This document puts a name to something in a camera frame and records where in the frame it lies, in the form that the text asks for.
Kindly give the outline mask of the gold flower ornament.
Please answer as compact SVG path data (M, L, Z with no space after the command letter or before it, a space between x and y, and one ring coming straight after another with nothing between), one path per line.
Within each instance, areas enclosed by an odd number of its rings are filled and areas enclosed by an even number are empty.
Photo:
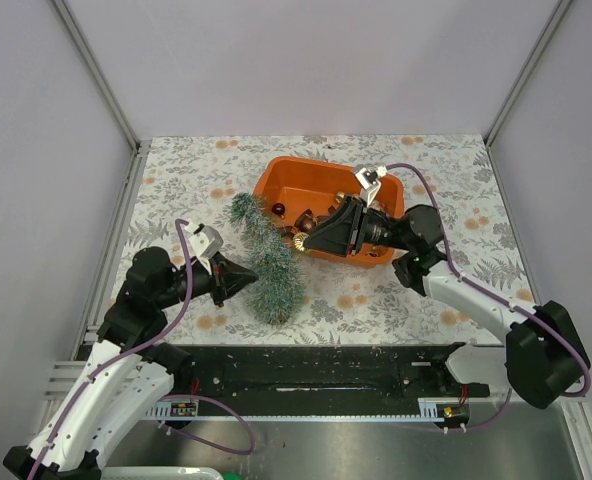
M292 238L292 244L294 248L302 253L308 253L309 249L305 246L305 241L308 238L308 234L305 232L298 232Z

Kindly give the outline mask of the small frosted christmas tree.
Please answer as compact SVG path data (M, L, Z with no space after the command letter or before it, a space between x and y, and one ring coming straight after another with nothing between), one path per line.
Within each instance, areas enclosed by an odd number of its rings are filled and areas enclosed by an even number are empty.
M241 231L250 269L258 276L245 294L251 314L272 326L289 322L301 310L305 296L298 257L285 242L277 222L265 211L260 197L236 194L230 207L230 223Z

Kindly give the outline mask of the orange plastic tray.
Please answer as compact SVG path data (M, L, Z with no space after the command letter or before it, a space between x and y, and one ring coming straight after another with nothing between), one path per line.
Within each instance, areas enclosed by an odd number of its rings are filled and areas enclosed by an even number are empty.
M276 203L285 207L283 226L295 226L298 217L311 210L314 217L329 215L329 207L338 207L336 194L359 194L360 183L352 170L355 167L306 158L280 156L274 158L258 180L253 194L263 199L265 210L271 213ZM393 217L404 213L404 187L393 175L380 179L376 196L381 210ZM311 251L308 256L356 267L373 268L393 260L395 250L365 245L355 256L339 257Z

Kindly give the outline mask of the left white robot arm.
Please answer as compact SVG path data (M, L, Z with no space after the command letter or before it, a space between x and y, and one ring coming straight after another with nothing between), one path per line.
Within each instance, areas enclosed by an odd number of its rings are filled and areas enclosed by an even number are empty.
M197 384L192 356L163 340L166 308L202 295L220 306L257 279L220 252L177 267L160 247L138 251L64 402L29 444L10 448L4 467L18 479L100 478L150 407Z

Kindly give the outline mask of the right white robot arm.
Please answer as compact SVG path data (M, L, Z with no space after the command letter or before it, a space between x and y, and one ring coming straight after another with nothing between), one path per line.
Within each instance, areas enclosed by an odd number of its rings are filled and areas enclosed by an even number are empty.
M398 281L423 297L464 313L502 342L506 378L529 405L544 409L571 386L591 384L591 362L567 310L557 302L526 306L457 271L444 240L438 210L409 208L400 218L347 197L340 208L305 236L303 249L335 256L356 254L363 245L395 248L403 256L392 263Z

